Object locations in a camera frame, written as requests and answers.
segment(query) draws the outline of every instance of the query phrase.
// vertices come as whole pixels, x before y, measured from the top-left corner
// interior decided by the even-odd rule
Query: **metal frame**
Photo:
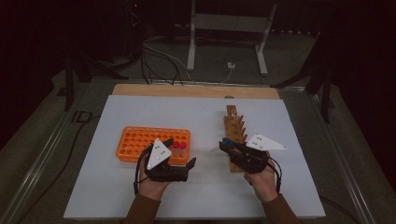
[[[255,46],[255,51],[261,75],[268,75],[267,66],[262,52],[270,33],[276,8],[277,5],[273,5],[270,14],[266,18],[197,14],[195,11],[195,0],[191,0],[191,35],[187,69],[189,71],[193,71],[195,66],[195,29],[244,31],[262,33],[262,42]]]
[[[33,165],[29,168],[26,176],[23,178],[21,185],[18,187],[5,212],[2,214],[2,216],[0,216],[0,223],[11,224],[18,221],[22,209],[24,208],[33,189],[35,188],[35,184],[38,182],[44,169],[46,169],[47,164],[50,161],[53,152],[55,151],[55,148],[58,146],[58,143],[61,140],[62,135],[64,134],[64,130],[70,123],[70,119],[72,118],[72,114],[74,114],[74,110],[77,107],[78,102],[85,95],[87,89],[88,85],[84,85],[83,90],[77,92],[76,101],[71,104],[70,110],[64,112],[64,114],[62,115],[51,136],[49,137],[46,145],[41,150],[38,157],[35,159]]]
[[[312,107],[316,112],[318,122],[321,124],[322,129],[324,130],[332,146],[332,152],[334,154],[334,158],[337,163],[338,169],[340,170],[341,177],[343,177],[344,179],[346,188],[349,191],[350,198],[356,207],[356,211],[358,212],[361,223],[375,224],[376,222],[374,216],[371,213],[367,202],[364,200],[364,196],[361,192],[361,188],[358,182],[356,181],[355,176],[353,175],[352,171],[349,168],[343,149],[341,149],[340,146],[337,144],[337,141],[335,141],[332,131],[329,128],[329,124],[327,124],[321,116],[320,102],[318,96],[308,95],[308,97]]]

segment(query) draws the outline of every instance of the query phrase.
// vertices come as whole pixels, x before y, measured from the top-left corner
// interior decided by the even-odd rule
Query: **white board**
[[[317,189],[282,100],[109,96],[65,218],[124,218],[134,199],[135,163],[116,156],[125,126],[187,129],[191,158],[187,182],[172,183],[157,218],[258,218],[262,205],[242,173],[231,173],[219,150],[226,105],[244,116],[247,139],[261,133],[288,150],[271,152],[282,167],[281,193],[297,217],[324,217]]]

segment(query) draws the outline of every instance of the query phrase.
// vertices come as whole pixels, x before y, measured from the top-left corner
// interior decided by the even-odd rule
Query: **hand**
[[[268,166],[259,174],[245,173],[244,178],[253,186],[256,196],[262,203],[271,202],[279,195],[276,191],[275,172]]]
[[[145,160],[147,158],[144,158],[142,162],[140,163],[140,174],[139,174],[139,194],[145,197],[148,197],[152,200],[155,201],[160,201],[161,197],[163,196],[163,193],[165,192],[166,187],[171,182],[156,182],[152,181],[148,176],[146,175],[146,166],[145,166]]]

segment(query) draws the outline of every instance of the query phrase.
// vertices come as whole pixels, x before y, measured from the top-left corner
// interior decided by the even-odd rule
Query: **blue part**
[[[230,147],[230,146],[233,145],[233,141],[231,141],[230,139],[226,139],[226,140],[224,141],[224,144]]]

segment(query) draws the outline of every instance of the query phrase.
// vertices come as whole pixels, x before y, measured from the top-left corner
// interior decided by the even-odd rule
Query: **sleeve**
[[[262,206],[271,224],[301,224],[282,194],[269,203],[262,203]]]
[[[152,224],[161,201],[136,194],[123,224]]]

